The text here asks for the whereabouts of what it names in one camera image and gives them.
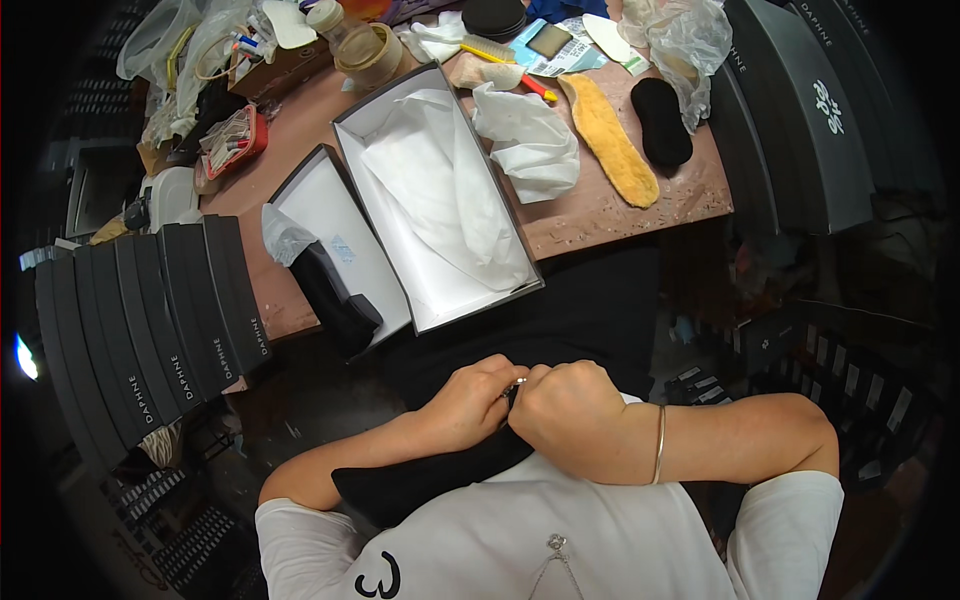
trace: necklace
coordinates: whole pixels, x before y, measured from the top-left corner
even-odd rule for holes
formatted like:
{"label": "necklace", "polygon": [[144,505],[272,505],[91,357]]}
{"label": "necklace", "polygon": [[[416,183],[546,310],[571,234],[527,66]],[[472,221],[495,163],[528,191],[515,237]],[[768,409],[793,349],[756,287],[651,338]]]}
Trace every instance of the necklace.
{"label": "necklace", "polygon": [[553,556],[546,560],[546,564],[544,564],[540,570],[540,575],[537,577],[534,588],[530,591],[530,597],[527,600],[533,600],[534,594],[537,593],[537,586],[540,584],[540,580],[543,579],[543,574],[546,573],[546,568],[550,566],[550,563],[553,561],[560,561],[564,564],[566,574],[570,577],[573,588],[577,590],[577,597],[579,597],[580,600],[584,600],[584,594],[580,591],[580,586],[577,585],[577,578],[573,576],[573,571],[570,569],[570,557],[563,552],[565,543],[566,538],[560,534],[553,534],[550,536],[550,539],[547,540],[546,546],[553,550]]}

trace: black foam pad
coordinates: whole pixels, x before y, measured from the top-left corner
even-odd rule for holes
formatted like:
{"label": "black foam pad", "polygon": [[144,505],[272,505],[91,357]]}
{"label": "black foam pad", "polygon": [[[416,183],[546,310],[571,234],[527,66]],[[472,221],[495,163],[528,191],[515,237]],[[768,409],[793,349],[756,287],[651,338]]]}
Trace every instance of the black foam pad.
{"label": "black foam pad", "polygon": [[641,79],[630,92],[643,126],[643,152],[659,167],[679,167],[693,156],[693,142],[680,115],[677,92],[662,79]]}
{"label": "black foam pad", "polygon": [[518,34],[526,23],[520,0],[467,0],[463,19],[467,31],[483,37]]}

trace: white cloth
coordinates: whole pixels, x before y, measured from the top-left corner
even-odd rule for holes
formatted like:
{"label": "white cloth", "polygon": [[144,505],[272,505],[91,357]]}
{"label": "white cloth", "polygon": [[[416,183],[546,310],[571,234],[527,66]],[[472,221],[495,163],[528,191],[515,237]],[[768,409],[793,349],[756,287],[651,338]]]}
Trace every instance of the white cloth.
{"label": "white cloth", "polygon": [[[362,550],[347,516],[285,498],[257,509],[256,530],[276,600],[356,599],[359,588],[396,600],[527,598],[554,533],[567,539],[564,552],[585,598],[812,599],[843,496],[836,478],[820,471],[753,487],[726,565],[680,484],[593,484],[537,453],[435,498]],[[551,562],[535,598],[576,597],[563,565]]]}
{"label": "white cloth", "polygon": [[473,127],[493,140],[492,158],[514,185],[521,204],[553,200],[580,177],[580,143],[537,94],[473,90]]}
{"label": "white cloth", "polygon": [[420,62],[447,62],[460,52],[460,42],[464,40],[467,28],[460,11],[443,11],[436,27],[403,23],[394,27],[394,33]]}

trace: silver bangle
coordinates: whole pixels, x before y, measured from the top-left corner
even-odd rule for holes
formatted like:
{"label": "silver bangle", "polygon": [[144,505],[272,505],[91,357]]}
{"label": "silver bangle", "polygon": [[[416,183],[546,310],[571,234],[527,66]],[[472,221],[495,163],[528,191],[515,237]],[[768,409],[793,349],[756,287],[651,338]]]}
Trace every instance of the silver bangle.
{"label": "silver bangle", "polygon": [[660,463],[663,460],[663,434],[666,433],[666,406],[660,405],[660,441],[657,444],[657,466],[654,468],[654,480],[650,483],[656,486],[660,481]]}

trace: blue cloth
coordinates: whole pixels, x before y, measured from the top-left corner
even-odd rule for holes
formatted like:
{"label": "blue cloth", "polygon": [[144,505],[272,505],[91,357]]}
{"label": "blue cloth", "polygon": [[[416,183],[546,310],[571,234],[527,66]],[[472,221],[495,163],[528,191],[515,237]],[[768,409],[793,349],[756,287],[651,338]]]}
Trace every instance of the blue cloth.
{"label": "blue cloth", "polygon": [[543,19],[547,23],[559,23],[585,13],[610,18],[606,0],[532,0],[527,7],[527,20]]}

